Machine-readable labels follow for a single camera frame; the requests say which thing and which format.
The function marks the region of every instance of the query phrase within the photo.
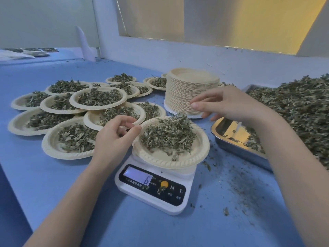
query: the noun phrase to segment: forearm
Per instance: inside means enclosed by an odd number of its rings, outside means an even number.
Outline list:
[[[107,177],[89,164],[24,246],[79,246]]]
[[[304,243],[327,246],[329,173],[277,113],[265,114],[253,128]]]

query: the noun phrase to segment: yellow button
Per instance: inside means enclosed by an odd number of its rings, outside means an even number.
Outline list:
[[[168,182],[167,182],[167,181],[165,181],[165,180],[164,180],[164,181],[162,181],[162,182],[161,182],[161,184],[160,184],[160,185],[161,185],[161,187],[163,187],[163,186],[164,186],[164,187],[166,187],[166,188],[167,188],[169,184],[168,184]]]

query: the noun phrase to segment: blue table surface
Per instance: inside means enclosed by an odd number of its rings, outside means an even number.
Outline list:
[[[98,59],[0,66],[0,162],[31,228],[35,230],[56,206],[90,158],[58,160],[41,149],[40,136],[17,136],[7,130],[20,111],[10,102],[57,80],[104,82],[114,74],[144,78],[161,73]],[[163,105],[164,92],[133,101]],[[120,192],[113,173],[105,183],[82,246],[303,246],[272,173],[220,149],[209,119],[195,120],[208,134],[211,149],[199,164],[186,209],[169,216]],[[229,215],[223,209],[227,207]]]

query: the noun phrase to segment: white scale base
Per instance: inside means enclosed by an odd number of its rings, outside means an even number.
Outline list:
[[[119,174],[128,164],[137,166],[151,173],[159,175],[163,177],[164,180],[168,179],[185,186],[186,192],[183,198],[183,202],[178,206],[174,206],[152,195],[149,195],[141,190],[138,190],[137,188],[132,187],[124,182],[121,182],[119,180]],[[196,165],[179,170],[164,169],[157,166],[153,166],[146,163],[140,157],[136,156],[133,151],[133,154],[127,159],[127,161],[121,166],[121,168],[116,173],[114,181],[120,191],[146,204],[149,204],[150,206],[153,206],[169,215],[178,215],[185,209],[187,205],[188,198],[190,196],[191,186],[195,175],[195,169],[196,169]]]

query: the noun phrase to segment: stainless steel tray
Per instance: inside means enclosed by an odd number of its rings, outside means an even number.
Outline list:
[[[246,93],[253,90],[257,85],[249,85],[243,89]],[[245,144],[248,142],[250,134],[246,132],[241,123],[238,123],[227,118],[220,118],[211,127],[211,133],[215,136],[216,142],[221,149],[224,149],[238,157],[245,159],[257,166],[266,170],[272,171],[272,168],[265,156],[265,154],[258,152],[254,149],[247,147]]]

